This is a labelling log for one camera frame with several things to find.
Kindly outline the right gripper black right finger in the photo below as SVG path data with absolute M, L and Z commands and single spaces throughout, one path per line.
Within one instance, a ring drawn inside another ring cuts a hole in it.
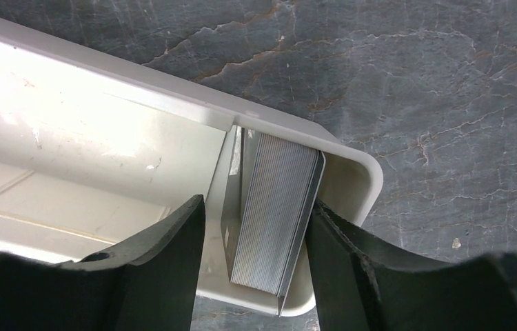
M 517 330 L 517 252 L 430 259 L 320 201 L 305 241 L 322 330 Z

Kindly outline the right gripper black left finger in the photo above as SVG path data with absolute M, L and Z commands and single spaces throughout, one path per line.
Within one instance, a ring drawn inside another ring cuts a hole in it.
M 0 252 L 0 330 L 188 330 L 204 236 L 197 194 L 78 262 Z

